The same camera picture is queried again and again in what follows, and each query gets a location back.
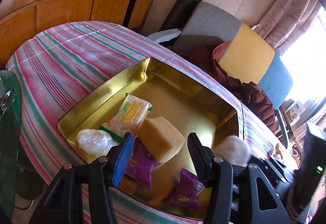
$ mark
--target white plastic wrap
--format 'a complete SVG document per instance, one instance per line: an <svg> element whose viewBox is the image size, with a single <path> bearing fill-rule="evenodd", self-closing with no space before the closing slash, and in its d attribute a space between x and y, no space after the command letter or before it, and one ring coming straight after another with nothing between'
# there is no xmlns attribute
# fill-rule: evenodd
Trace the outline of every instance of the white plastic wrap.
<svg viewBox="0 0 326 224"><path fill-rule="evenodd" d="M107 155L113 146L117 146L111 135L102 130L85 129L77 134L79 147L88 154L100 157Z"/></svg>

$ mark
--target eyeglasses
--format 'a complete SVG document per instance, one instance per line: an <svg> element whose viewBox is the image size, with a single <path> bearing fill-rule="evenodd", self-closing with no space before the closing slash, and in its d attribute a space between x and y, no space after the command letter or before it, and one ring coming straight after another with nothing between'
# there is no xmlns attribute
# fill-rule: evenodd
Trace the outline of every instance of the eyeglasses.
<svg viewBox="0 0 326 224"><path fill-rule="evenodd" d="M0 104L0 121L4 113L12 106L16 98L16 93L14 91L8 91L1 100Z"/></svg>

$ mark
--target wrapped biscuit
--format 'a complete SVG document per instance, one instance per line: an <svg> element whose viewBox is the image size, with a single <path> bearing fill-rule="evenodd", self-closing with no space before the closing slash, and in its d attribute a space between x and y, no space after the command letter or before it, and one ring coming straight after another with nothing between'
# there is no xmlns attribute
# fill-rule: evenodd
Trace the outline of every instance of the wrapped biscuit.
<svg viewBox="0 0 326 224"><path fill-rule="evenodd" d="M129 159L125 174L136 180L136 183L152 187L151 172L159 164L146 150L139 138L135 139L134 155Z"/></svg>
<svg viewBox="0 0 326 224"><path fill-rule="evenodd" d="M133 135L137 133L147 111L152 107L150 102L127 93L118 114L109 122L100 125L99 129L108 132L120 143L125 133L130 132Z"/></svg>
<svg viewBox="0 0 326 224"><path fill-rule="evenodd" d="M199 208L197 197L203 189L204 185L198 181L198 177L182 168L179 183L174 186L163 201L179 207Z"/></svg>

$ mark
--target yellow cushion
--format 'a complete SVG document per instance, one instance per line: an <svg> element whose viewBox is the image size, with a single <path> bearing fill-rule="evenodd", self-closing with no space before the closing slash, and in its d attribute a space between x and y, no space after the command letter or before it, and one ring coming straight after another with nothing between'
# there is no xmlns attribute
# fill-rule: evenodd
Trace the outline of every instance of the yellow cushion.
<svg viewBox="0 0 326 224"><path fill-rule="evenodd" d="M274 50L256 32L242 23L219 64L231 77L257 84L267 71Z"/></svg>

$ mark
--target curtain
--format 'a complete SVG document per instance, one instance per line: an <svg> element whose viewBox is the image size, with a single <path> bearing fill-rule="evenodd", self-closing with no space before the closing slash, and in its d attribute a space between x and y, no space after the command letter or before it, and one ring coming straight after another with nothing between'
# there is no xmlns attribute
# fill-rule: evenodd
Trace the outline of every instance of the curtain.
<svg viewBox="0 0 326 224"><path fill-rule="evenodd" d="M312 25L321 6L319 0L276 0L253 29L283 55Z"/></svg>

